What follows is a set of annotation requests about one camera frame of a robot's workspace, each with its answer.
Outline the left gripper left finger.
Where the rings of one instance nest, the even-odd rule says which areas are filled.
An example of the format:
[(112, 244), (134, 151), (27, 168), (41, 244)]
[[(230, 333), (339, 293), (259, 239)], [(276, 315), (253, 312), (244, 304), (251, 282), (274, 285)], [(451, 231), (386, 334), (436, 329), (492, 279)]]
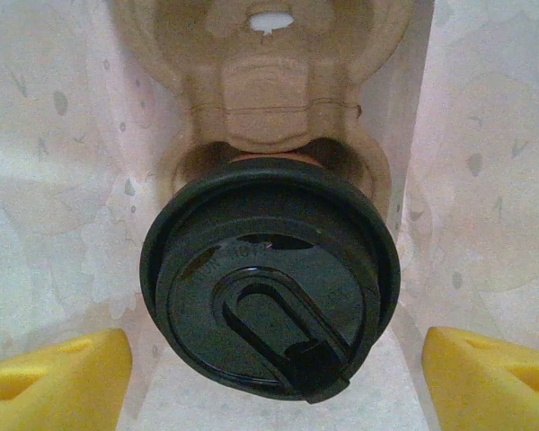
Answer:
[(0, 361), (0, 430), (114, 430), (132, 371), (122, 329)]

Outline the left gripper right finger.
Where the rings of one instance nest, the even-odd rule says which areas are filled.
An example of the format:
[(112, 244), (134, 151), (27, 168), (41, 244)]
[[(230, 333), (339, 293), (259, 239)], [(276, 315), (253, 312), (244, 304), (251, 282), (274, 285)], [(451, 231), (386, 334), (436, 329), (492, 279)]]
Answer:
[(539, 350), (432, 327), (421, 363), (443, 430), (539, 430)]

